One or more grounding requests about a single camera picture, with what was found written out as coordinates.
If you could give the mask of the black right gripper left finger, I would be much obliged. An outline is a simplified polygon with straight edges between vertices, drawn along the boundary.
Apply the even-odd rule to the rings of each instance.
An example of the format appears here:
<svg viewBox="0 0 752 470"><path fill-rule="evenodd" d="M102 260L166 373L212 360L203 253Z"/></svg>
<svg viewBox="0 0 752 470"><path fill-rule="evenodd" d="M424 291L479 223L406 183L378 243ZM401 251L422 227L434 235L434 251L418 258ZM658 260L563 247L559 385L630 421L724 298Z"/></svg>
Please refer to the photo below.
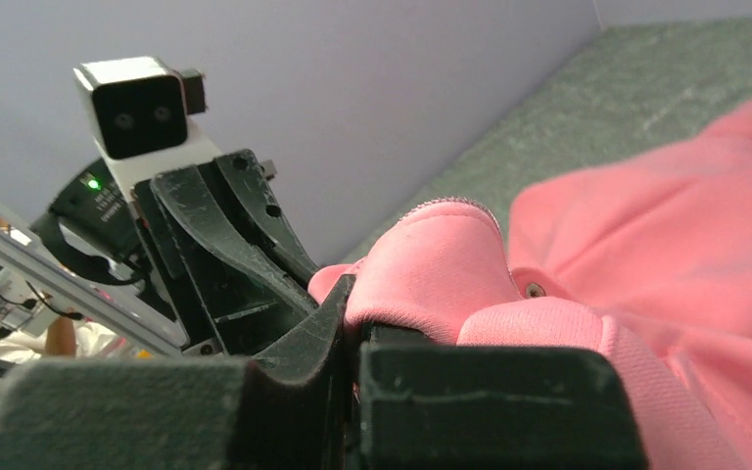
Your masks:
<svg viewBox="0 0 752 470"><path fill-rule="evenodd" d="M49 359L0 388L0 469L340 469L351 383L341 277L254 356Z"/></svg>

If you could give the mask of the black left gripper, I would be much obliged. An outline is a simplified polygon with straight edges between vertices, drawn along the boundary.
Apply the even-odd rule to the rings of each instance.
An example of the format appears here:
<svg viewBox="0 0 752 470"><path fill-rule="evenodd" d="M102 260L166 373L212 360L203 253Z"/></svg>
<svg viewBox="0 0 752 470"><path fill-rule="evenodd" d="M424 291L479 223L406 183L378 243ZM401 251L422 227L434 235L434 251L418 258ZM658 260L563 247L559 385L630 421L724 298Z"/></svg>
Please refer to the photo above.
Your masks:
<svg viewBox="0 0 752 470"><path fill-rule="evenodd" d="M249 149L163 173L134 188L153 261L183 327L200 325L226 355L252 355L307 318L317 265L270 186L275 168ZM30 231L64 267L103 285L146 281L151 264L101 158L65 185Z"/></svg>

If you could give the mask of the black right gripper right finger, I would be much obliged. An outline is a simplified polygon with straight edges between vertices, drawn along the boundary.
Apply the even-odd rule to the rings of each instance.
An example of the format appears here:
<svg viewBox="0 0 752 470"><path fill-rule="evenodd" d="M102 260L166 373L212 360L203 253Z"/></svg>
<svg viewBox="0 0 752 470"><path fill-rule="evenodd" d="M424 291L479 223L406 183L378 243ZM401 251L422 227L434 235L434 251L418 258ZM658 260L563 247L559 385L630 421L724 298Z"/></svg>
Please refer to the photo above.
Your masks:
<svg viewBox="0 0 752 470"><path fill-rule="evenodd" d="M359 350L364 469L645 469L625 387L570 347L438 346L371 324Z"/></svg>

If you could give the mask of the pink zip-up jacket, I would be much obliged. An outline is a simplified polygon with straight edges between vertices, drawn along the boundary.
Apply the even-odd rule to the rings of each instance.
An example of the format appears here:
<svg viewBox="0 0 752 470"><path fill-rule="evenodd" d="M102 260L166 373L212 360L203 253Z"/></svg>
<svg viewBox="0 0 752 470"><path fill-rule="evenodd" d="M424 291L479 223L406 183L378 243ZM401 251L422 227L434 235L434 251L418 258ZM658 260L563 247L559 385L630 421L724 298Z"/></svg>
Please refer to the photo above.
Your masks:
<svg viewBox="0 0 752 470"><path fill-rule="evenodd" d="M345 322L460 346L565 346L624 382L655 469L752 469L752 100L696 136L522 191L502 232L423 204L353 264Z"/></svg>

